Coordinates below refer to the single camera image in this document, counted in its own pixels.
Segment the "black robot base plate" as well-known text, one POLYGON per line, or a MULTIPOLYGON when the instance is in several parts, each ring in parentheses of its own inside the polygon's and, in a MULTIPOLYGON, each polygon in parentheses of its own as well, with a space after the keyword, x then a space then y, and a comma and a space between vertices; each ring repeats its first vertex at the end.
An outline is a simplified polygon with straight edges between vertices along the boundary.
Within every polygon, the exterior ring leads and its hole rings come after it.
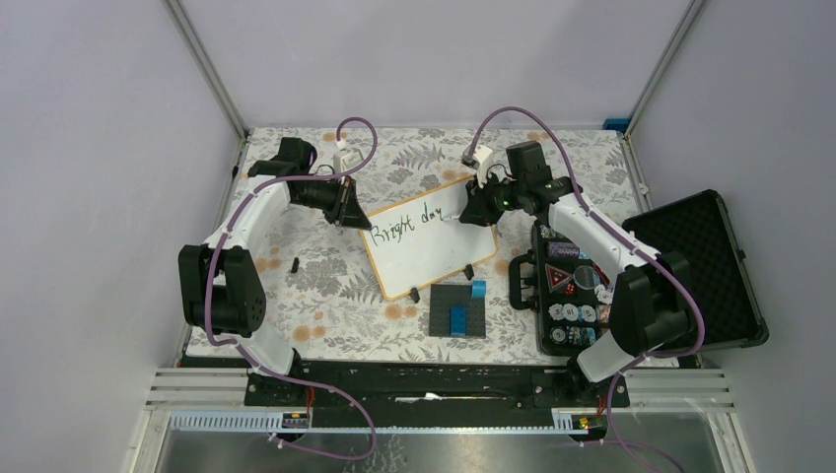
POLYGON ((595 415, 608 385, 574 388, 562 367, 303 360, 314 388, 252 372, 247 407, 298 407, 316 428, 545 428, 552 412, 595 415))

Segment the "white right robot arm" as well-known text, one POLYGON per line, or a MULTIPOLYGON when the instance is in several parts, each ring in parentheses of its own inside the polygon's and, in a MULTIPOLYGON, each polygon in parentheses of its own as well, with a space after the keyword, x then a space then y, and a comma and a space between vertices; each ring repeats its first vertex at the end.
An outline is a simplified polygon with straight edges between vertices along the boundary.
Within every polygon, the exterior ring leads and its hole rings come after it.
POLYGON ((490 227, 511 211, 522 210, 586 252, 614 285, 609 329, 570 364, 567 396, 589 406, 604 392, 604 380, 660 346, 688 333, 694 346, 705 338, 705 321, 688 287, 691 270, 678 254, 663 254, 616 226, 588 202, 572 177, 555 177, 539 143, 528 141, 506 150, 510 176, 492 173, 492 151, 472 145, 462 155, 474 169, 466 185, 463 224, 490 227))

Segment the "yellow framed whiteboard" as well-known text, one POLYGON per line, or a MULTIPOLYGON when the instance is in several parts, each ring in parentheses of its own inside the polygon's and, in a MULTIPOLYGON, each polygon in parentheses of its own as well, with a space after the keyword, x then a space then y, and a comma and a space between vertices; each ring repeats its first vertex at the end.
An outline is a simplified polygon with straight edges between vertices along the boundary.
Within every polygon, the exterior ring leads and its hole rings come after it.
POLYGON ((492 258, 499 250, 491 227, 443 223, 466 202, 467 178, 426 191, 369 216, 361 231, 383 298, 393 301, 492 258))

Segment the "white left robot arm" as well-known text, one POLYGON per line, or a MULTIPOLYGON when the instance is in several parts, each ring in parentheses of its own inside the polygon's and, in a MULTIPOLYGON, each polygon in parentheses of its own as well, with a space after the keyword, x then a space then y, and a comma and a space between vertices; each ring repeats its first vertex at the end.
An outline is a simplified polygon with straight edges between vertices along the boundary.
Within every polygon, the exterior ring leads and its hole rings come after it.
POLYGON ((269 227, 292 205, 318 210, 334 226, 372 226, 352 176, 367 158, 341 144, 327 174, 314 171, 316 162, 313 144, 283 138, 274 157, 248 169, 243 200, 214 233, 177 257, 185 322, 200 328, 210 345, 236 349, 255 372, 270 376, 268 392, 284 405, 303 398, 306 380, 294 371, 298 352, 262 326, 267 296, 255 258, 269 227))

